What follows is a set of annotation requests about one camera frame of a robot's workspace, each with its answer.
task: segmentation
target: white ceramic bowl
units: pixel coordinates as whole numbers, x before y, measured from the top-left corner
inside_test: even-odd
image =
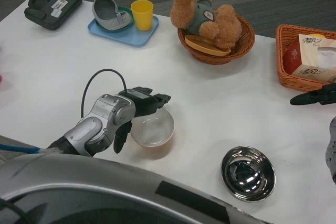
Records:
[[[175,123],[171,113],[165,108],[154,114],[132,120],[131,135],[138,144],[145,147],[157,147],[166,143],[173,135]]]

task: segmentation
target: teddy bear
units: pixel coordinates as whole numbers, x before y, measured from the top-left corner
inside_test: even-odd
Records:
[[[231,5],[213,9],[212,0],[173,0],[172,24],[189,34],[213,41],[220,49],[231,49],[240,38],[242,25]]]

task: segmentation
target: stainless steel bowl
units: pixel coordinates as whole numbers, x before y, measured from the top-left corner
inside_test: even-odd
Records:
[[[271,162],[252,147],[239,146],[228,151],[221,172],[228,191],[242,201],[264,200],[274,190],[276,178]]]

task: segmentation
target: yellow plate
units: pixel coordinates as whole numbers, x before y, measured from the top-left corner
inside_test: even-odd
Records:
[[[230,49],[223,51],[217,48],[213,41],[207,40],[201,36],[186,35],[184,38],[188,46],[196,49],[197,51],[204,52],[209,55],[227,56],[231,52]]]
[[[325,39],[326,37],[322,34],[308,34],[308,36],[314,36],[314,37],[318,37],[318,38],[323,38]]]

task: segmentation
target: wicker basket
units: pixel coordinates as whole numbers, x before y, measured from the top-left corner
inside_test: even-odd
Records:
[[[284,70],[283,56],[299,34],[322,34],[328,39],[336,39],[336,32],[293,25],[280,25],[277,29],[277,61],[280,83],[286,88],[305,92],[320,89],[323,85],[328,83],[291,76]]]
[[[177,34],[182,45],[199,61],[210,65],[221,65],[229,63],[230,61],[240,58],[247,54],[255,41],[255,33],[249,22],[237,15],[240,23],[242,24],[243,32],[239,41],[237,41],[235,47],[231,50],[231,53],[227,56],[214,56],[208,55],[203,52],[197,51],[194,48],[188,46],[185,42],[184,36],[187,34],[185,30],[178,29]]]

